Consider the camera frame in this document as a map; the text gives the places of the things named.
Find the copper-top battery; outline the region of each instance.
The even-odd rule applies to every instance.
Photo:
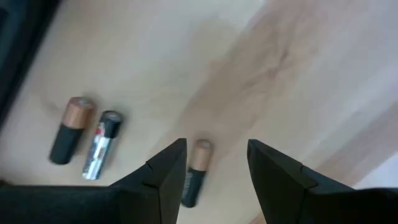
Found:
[[[197,140],[193,146],[193,155],[185,177],[181,204],[192,208],[197,204],[201,186],[213,155],[211,142],[205,139]]]
[[[94,108],[94,103],[85,97],[70,98],[49,156],[53,163],[70,162]]]

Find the wooden table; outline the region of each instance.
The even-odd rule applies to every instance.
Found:
[[[179,223],[259,213],[249,138],[348,185],[397,185],[395,0],[69,0],[0,138],[0,176],[108,185],[177,138],[213,141],[197,207]],[[81,178],[91,128],[66,166],[47,160],[72,96],[127,121],[98,181]]]

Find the wood grain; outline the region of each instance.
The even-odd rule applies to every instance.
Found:
[[[397,153],[397,7],[65,1],[1,133],[0,176],[108,185],[177,138],[190,147],[209,139],[215,150],[198,206],[182,207],[178,222],[264,223],[246,161],[247,140],[257,138],[365,187]],[[126,117],[96,182],[81,179],[93,128],[69,165],[47,160],[68,99],[80,95],[96,100],[98,115]]]

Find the silver battery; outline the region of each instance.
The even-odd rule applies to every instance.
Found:
[[[100,178],[106,156],[112,148],[120,123],[121,116],[117,112],[105,111],[103,113],[83,168],[84,179],[97,180]]]

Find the battery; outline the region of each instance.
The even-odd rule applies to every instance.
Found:
[[[208,140],[199,139],[195,142],[182,190],[181,204],[187,208],[192,208],[197,204],[212,155],[213,145]]]
[[[50,161],[58,165],[65,165],[70,162],[79,140],[88,126],[94,108],[94,103],[85,97],[69,99],[50,151]]]
[[[106,156],[111,150],[114,139],[118,136],[122,121],[122,115],[116,111],[102,113],[83,168],[84,179],[97,180],[100,178]]]

